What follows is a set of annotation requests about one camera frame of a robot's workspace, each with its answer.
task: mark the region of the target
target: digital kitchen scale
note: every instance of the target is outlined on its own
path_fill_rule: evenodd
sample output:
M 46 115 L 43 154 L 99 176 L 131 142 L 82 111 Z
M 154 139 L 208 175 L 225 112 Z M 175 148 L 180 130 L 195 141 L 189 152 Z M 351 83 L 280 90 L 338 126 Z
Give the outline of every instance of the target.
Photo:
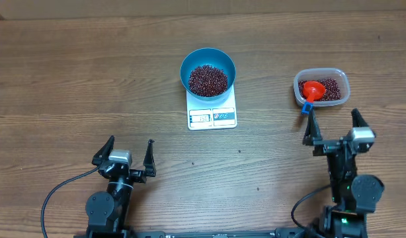
M 191 71 L 204 65 L 218 68 L 227 75 L 228 86 L 225 92 L 212 97 L 203 97 L 191 92 L 188 85 Z M 235 65 L 225 52 L 215 48 L 202 48 L 191 52 L 181 64 L 180 76 L 186 89 L 188 129 L 213 130 L 237 126 Z
M 188 91 L 186 95 L 188 129 L 213 130 L 237 126 L 234 86 L 227 97 L 216 101 L 200 100 Z

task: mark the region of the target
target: scale display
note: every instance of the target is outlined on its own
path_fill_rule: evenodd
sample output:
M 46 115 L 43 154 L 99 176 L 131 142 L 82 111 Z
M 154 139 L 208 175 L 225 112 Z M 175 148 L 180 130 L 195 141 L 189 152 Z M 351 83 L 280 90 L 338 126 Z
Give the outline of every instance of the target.
M 226 99 L 217 102 L 199 100 L 188 92 L 186 97 L 188 129 L 211 130 L 237 126 L 234 88 Z

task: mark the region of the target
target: blue bowl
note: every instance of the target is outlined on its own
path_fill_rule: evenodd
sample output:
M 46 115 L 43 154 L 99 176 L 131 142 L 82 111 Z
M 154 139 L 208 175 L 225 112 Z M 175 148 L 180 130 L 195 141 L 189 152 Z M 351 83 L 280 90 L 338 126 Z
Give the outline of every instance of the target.
M 228 78 L 227 91 L 213 97 L 198 96 L 190 91 L 188 80 L 190 79 L 191 71 L 196 69 L 198 66 L 203 65 L 210 65 L 218 69 L 223 69 L 223 73 L 225 73 Z M 189 55 L 187 55 L 187 57 L 185 57 L 183 64 L 181 65 L 180 75 L 184 88 L 194 97 L 205 101 L 221 100 L 222 98 L 226 99 L 231 92 L 235 81 L 235 65 L 232 59 L 223 51 L 215 48 L 202 48 L 191 52 Z

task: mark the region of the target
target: red beans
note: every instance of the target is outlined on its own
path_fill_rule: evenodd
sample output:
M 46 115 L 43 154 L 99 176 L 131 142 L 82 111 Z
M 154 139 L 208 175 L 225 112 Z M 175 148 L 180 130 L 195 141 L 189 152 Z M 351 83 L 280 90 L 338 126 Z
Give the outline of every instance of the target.
M 227 90 L 228 78 L 223 70 L 203 65 L 191 71 L 188 86 L 198 96 L 213 97 Z
M 338 87 L 337 82 L 335 79 L 332 78 L 326 78 L 326 79 L 321 79 L 321 80 L 314 80 L 317 82 L 320 82 L 325 89 L 327 90 L 323 97 L 321 99 L 316 100 L 316 101 L 330 101 L 330 100 L 340 100 L 341 99 L 341 92 L 340 88 Z M 300 92 L 300 95 L 305 99 L 306 97 L 303 95 L 303 86 L 304 83 L 307 81 L 300 81 L 298 82 L 298 90 Z

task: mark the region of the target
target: wood grain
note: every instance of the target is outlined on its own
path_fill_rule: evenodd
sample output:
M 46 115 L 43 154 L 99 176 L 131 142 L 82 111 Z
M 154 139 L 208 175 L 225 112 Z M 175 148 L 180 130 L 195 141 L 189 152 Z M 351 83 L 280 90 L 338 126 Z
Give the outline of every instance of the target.
M 406 10 L 406 0 L 0 0 L 8 20 Z
M 237 66 L 236 129 L 186 127 L 179 67 L 206 46 Z M 352 91 L 317 110 L 324 138 L 346 134 L 355 107 L 378 134 L 357 159 L 386 184 L 370 236 L 406 237 L 406 11 L 0 21 L 0 237 L 41 237 L 47 193 L 91 169 L 110 135 L 135 167 L 156 141 L 157 178 L 136 185 L 128 215 L 138 231 L 292 226 L 294 203 L 328 183 L 325 158 L 301 144 L 291 88 L 312 67 L 341 68 Z M 84 232 L 85 201 L 106 184 L 91 175 L 57 191 L 50 237 Z M 324 192 L 297 217 L 330 202 Z

